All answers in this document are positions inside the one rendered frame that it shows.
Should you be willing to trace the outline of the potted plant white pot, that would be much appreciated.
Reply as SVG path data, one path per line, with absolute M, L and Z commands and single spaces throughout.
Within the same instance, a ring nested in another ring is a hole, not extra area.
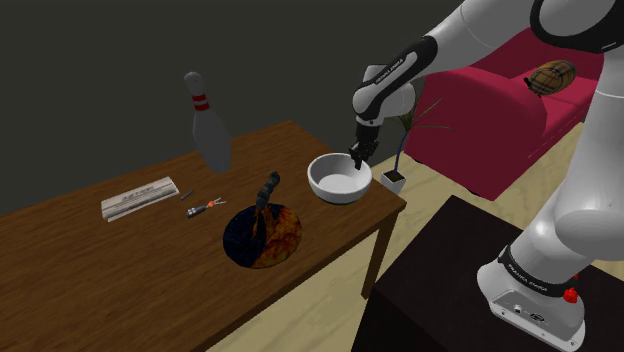
M 431 111 L 433 110 L 440 102 L 441 99 L 435 101 L 432 105 L 425 108 L 422 112 L 418 112 L 420 97 L 424 90 L 424 86 L 426 85 L 426 78 L 418 78 L 416 80 L 417 83 L 420 84 L 420 90 L 415 92 L 415 100 L 411 109 L 398 116 L 390 117 L 390 120 L 398 125 L 400 125 L 403 129 L 403 136 L 401 138 L 401 142 L 397 148 L 394 166 L 391 170 L 385 171 L 381 175 L 380 182 L 390 191 L 398 195 L 402 190 L 403 186 L 406 183 L 406 177 L 400 173 L 399 171 L 399 161 L 401 153 L 404 149 L 406 141 L 408 139 L 409 133 L 412 129 L 448 129 L 451 130 L 451 127 L 443 126 L 443 125 L 423 125 L 421 120 Z

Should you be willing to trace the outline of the white bowl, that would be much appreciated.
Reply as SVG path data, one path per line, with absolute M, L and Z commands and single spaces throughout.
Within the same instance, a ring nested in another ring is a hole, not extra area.
M 372 183 L 372 170 L 366 162 L 359 169 L 349 154 L 328 153 L 315 158 L 307 167 L 312 191 L 332 204 L 350 204 L 359 200 Z

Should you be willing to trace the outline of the black twisted utensil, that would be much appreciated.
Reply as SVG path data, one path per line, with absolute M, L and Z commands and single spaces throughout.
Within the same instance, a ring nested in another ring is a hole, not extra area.
M 257 237 L 258 239 L 262 239 L 262 240 L 266 239 L 266 221 L 265 221 L 263 211 L 269 203 L 269 199 L 274 188 L 279 183 L 280 183 L 280 175 L 276 171 L 273 171 L 269 175 L 266 183 L 262 186 L 260 191 L 257 193 L 256 210 L 255 210 L 256 232 L 254 234 L 254 237 Z

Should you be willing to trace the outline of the red sofa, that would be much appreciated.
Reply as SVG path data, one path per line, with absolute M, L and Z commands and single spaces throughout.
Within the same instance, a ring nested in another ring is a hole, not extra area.
M 576 77 L 538 97 L 525 80 L 553 60 L 573 63 Z M 426 76 L 404 152 L 493 201 L 584 118 L 603 63 L 526 29 L 475 64 Z

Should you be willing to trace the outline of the dark orange patterned plate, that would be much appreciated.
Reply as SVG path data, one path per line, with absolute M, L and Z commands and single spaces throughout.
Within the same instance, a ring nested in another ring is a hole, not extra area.
M 288 259 L 303 235 L 299 217 L 288 207 L 269 203 L 263 210 L 265 236 L 257 234 L 256 206 L 241 210 L 223 234 L 226 255 L 246 268 L 263 269 Z

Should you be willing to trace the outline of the grey bowling pin red stripes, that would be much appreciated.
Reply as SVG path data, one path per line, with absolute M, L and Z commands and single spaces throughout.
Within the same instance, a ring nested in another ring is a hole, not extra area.
M 202 76 L 188 72 L 184 82 L 194 105 L 192 133 L 197 150 L 213 172 L 227 172 L 231 166 L 230 134 L 208 102 Z

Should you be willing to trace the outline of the dark robot stand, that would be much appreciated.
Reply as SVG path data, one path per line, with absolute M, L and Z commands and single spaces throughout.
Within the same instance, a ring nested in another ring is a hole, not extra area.
M 585 315 L 571 337 L 513 292 L 488 302 L 477 271 L 520 233 L 449 197 L 374 284 L 351 352 L 624 352 L 624 281 L 593 266 L 576 280 Z

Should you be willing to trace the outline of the small black orange tool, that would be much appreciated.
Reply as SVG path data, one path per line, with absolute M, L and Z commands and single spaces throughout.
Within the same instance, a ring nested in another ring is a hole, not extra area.
M 213 208 L 215 206 L 222 205 L 222 204 L 225 204 L 225 201 L 222 200 L 221 198 L 217 198 L 215 200 L 209 201 L 206 204 L 194 206 L 194 207 L 191 207 L 191 208 L 187 209 L 186 210 L 186 216 L 188 218 L 193 218 L 196 215 L 206 211 L 207 209 L 210 209 L 210 208 Z

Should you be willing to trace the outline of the brown plaid cushion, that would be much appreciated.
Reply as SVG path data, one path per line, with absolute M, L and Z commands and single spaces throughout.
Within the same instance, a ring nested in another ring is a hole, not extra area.
M 576 66 L 567 60 L 554 60 L 536 68 L 523 79 L 528 89 L 539 97 L 556 94 L 576 77 Z

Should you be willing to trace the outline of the white flat box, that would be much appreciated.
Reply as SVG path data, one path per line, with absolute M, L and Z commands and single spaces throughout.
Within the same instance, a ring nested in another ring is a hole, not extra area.
M 170 177 L 132 189 L 101 202 L 102 218 L 112 222 L 145 206 L 175 196 L 178 187 Z

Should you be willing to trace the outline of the brown wooden table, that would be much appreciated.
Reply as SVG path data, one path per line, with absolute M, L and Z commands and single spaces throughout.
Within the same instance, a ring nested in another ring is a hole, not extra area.
M 234 138 L 226 173 L 190 153 L 0 216 L 0 352 L 205 352 L 375 235 L 371 287 L 405 202 L 378 182 L 346 206 L 321 200 L 307 167 L 327 152 L 285 121 Z M 285 262 L 243 268 L 222 235 L 273 171 L 272 200 L 299 216 L 303 238 Z M 102 218 L 103 200 L 164 177 L 177 195 Z M 186 216 L 217 198 L 225 204 Z

